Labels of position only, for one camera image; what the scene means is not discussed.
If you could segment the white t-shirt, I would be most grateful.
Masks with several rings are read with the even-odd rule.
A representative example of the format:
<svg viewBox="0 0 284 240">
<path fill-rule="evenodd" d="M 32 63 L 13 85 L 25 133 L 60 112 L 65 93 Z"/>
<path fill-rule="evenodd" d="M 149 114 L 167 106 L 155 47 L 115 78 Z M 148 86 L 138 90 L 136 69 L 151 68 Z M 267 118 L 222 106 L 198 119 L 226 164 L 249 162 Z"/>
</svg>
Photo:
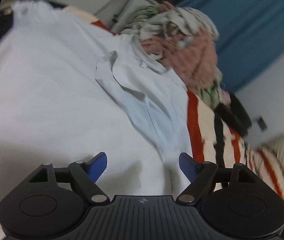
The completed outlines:
<svg viewBox="0 0 284 240">
<path fill-rule="evenodd" d="M 189 183 L 178 157 L 191 145 L 176 73 L 131 35 L 42 1 L 12 9 L 0 40 L 0 200 L 42 163 L 64 167 L 100 152 L 109 196 L 178 196 Z"/>
</svg>

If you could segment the striped fleece blanket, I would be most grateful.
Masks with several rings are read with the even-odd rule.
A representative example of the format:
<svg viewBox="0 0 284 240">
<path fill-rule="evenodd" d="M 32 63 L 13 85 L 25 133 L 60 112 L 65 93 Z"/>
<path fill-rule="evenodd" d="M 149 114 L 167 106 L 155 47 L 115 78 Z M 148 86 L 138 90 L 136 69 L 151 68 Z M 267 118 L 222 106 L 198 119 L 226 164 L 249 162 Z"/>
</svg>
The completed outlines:
<svg viewBox="0 0 284 240">
<path fill-rule="evenodd" d="M 216 162 L 214 147 L 218 142 L 218 133 L 214 128 L 214 112 L 207 107 L 190 90 L 188 94 L 188 131 L 192 148 L 192 156 L 196 161 L 204 160 Z M 284 173 L 277 158 L 271 150 L 255 152 L 243 141 L 241 136 L 224 122 L 222 123 L 222 160 L 226 167 L 235 163 L 247 163 L 249 168 L 258 173 L 260 178 L 267 183 L 284 200 Z"/>
</svg>

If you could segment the pink fluffy blanket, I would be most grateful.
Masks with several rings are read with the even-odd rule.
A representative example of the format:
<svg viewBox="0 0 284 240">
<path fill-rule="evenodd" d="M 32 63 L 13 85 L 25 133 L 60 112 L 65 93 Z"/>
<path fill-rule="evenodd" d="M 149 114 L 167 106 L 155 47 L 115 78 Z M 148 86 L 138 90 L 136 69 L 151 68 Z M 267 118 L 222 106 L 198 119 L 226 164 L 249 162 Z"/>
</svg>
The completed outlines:
<svg viewBox="0 0 284 240">
<path fill-rule="evenodd" d="M 188 89 L 193 92 L 207 89 L 218 78 L 218 57 L 213 38 L 203 25 L 186 47 L 178 48 L 184 38 L 183 33 L 167 39 L 154 36 L 141 41 L 141 46 L 148 55 L 161 56 L 158 62 L 172 68 Z"/>
</svg>

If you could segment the grey white hoodie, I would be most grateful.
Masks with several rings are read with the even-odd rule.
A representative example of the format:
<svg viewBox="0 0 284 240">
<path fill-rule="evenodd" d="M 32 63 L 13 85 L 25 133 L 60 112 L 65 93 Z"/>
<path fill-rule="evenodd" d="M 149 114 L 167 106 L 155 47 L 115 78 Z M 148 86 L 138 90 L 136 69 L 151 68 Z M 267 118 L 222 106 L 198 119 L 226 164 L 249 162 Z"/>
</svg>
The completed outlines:
<svg viewBox="0 0 284 240">
<path fill-rule="evenodd" d="M 217 27 L 203 12 L 190 7 L 166 9 L 158 4 L 143 6 L 132 12 L 120 33 L 137 35 L 143 41 L 154 36 L 169 38 L 179 32 L 195 36 L 201 26 L 214 40 L 219 39 Z"/>
</svg>

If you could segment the green patterned garment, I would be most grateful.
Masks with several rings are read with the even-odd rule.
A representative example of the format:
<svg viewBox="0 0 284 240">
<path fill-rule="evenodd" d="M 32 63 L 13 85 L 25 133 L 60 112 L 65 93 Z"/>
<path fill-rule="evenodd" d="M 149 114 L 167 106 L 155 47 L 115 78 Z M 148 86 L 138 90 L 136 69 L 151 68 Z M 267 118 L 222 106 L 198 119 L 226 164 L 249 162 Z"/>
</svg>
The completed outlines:
<svg viewBox="0 0 284 240">
<path fill-rule="evenodd" d="M 160 5 L 162 5 L 166 9 L 171 9 L 174 7 L 171 3 L 168 3 L 168 2 L 164 2 Z M 179 42 L 178 48 L 186 47 L 189 44 L 190 40 L 191 40 L 191 36 L 186 36 L 186 38 L 184 38 L 181 42 Z M 151 55 L 147 54 L 147 56 L 149 56 L 150 58 L 156 61 L 162 58 L 161 56 L 157 56 L 154 54 L 151 54 Z M 211 109 L 215 109 L 220 103 L 229 105 L 231 102 L 230 95 L 220 87 L 221 81 L 222 81 L 222 72 L 218 69 L 218 78 L 213 82 L 213 84 L 209 88 L 202 89 L 198 92 L 193 92 L 190 89 L 189 90 L 195 93 L 208 107 L 210 107 Z"/>
</svg>

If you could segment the garment steamer stand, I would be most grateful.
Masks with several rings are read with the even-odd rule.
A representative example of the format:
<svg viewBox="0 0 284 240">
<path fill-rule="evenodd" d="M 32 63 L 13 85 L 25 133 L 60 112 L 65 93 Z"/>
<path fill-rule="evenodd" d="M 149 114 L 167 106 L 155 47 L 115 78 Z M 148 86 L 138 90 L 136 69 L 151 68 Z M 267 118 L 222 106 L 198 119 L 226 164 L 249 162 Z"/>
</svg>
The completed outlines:
<svg viewBox="0 0 284 240">
<path fill-rule="evenodd" d="M 105 24 L 109 29 L 114 29 L 125 11 L 131 6 L 134 0 L 109 0 L 100 9 L 94 12 L 94 16 L 100 21 L 107 20 Z"/>
</svg>

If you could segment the right blue curtain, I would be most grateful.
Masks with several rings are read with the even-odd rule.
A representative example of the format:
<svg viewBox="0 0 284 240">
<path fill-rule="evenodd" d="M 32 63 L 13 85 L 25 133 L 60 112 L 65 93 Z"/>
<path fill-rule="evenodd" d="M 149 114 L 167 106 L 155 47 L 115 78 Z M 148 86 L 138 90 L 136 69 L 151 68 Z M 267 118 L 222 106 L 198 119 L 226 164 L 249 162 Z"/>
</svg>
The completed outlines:
<svg viewBox="0 0 284 240">
<path fill-rule="evenodd" d="M 235 93 L 284 52 L 284 0 L 180 0 L 205 13 L 220 34 L 218 68 Z"/>
</svg>

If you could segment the wall power socket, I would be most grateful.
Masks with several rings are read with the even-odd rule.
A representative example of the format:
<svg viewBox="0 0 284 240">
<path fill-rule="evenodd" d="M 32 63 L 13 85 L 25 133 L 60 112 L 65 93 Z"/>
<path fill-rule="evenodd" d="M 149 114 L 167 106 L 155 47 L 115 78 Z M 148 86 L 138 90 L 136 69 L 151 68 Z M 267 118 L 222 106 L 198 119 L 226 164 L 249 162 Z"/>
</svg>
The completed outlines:
<svg viewBox="0 0 284 240">
<path fill-rule="evenodd" d="M 259 116 L 258 118 L 256 118 L 256 123 L 257 125 L 259 126 L 260 130 L 262 132 L 264 132 L 265 130 L 267 130 L 267 124 L 266 122 L 264 121 L 263 117 L 262 116 Z"/>
</svg>

